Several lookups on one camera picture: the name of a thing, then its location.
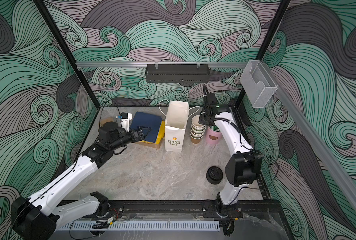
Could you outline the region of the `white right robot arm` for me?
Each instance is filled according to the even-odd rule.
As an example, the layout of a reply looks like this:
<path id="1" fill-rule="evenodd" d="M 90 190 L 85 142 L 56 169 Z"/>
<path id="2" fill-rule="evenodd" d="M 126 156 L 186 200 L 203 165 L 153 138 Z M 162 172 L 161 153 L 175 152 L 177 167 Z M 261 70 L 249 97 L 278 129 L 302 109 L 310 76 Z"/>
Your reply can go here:
<path id="1" fill-rule="evenodd" d="M 236 125 L 232 110 L 224 104 L 219 104 L 214 93 L 204 90 L 203 110 L 199 123 L 206 126 L 216 126 L 231 154 L 226 164 L 225 175 L 227 183 L 217 195 L 217 211 L 221 212 L 238 202 L 238 195 L 252 184 L 261 171 L 263 154 L 254 151 L 246 141 L 243 131 Z"/>

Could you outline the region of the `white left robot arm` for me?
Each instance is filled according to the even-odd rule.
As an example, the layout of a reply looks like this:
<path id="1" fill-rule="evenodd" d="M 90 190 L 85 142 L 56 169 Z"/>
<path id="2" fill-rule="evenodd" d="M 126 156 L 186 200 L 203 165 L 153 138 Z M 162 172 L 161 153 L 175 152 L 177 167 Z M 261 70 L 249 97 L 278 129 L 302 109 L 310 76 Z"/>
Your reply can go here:
<path id="1" fill-rule="evenodd" d="M 129 144 L 143 141 L 150 132 L 150 127 L 126 131 L 116 122 L 105 123 L 99 128 L 97 140 L 67 170 L 30 197 L 19 197 L 12 203 L 12 230 L 25 240 L 47 240 L 60 227 L 84 216 L 107 216 L 109 199 L 99 192 L 64 206 L 59 203 L 116 155 L 117 149 L 126 150 Z"/>

